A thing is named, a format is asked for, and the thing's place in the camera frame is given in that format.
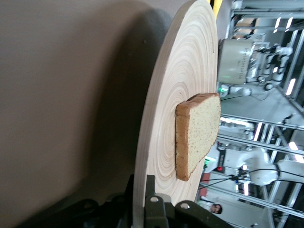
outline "screw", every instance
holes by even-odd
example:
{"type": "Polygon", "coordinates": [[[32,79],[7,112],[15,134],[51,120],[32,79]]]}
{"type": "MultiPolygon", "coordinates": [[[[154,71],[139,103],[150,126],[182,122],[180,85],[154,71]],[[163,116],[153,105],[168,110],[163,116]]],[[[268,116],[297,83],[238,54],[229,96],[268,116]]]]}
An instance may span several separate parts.
{"type": "Polygon", "coordinates": [[[156,203],[156,202],[158,202],[158,198],[156,196],[153,196],[153,197],[151,197],[150,201],[152,203],[156,203]]]}
{"type": "Polygon", "coordinates": [[[180,207],[183,208],[183,209],[185,209],[185,210],[187,210],[187,209],[190,208],[190,206],[189,206],[188,203],[182,203],[182,204],[180,205],[180,207]]]}

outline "person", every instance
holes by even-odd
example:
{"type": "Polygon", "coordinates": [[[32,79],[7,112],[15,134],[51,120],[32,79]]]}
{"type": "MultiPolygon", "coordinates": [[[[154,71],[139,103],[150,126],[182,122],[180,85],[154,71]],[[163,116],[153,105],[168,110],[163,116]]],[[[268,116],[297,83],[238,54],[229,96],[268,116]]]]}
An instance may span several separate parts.
{"type": "Polygon", "coordinates": [[[200,197],[200,201],[198,201],[197,204],[214,214],[221,214],[223,211],[223,208],[220,204],[212,202],[204,196],[200,197]]]}

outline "wood grain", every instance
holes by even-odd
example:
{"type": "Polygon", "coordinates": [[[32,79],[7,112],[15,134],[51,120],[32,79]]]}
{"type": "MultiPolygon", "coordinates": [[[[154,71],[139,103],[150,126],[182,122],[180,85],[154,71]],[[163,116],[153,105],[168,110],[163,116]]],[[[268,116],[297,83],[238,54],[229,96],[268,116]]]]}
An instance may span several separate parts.
{"type": "Polygon", "coordinates": [[[172,203],[194,200],[204,160],[188,181],[176,178],[175,108],[198,93],[216,90],[217,29],[205,0],[185,3],[174,17],[159,52],[141,123],[135,163],[133,225],[143,227],[147,174],[155,175],[157,193],[172,203]]]}

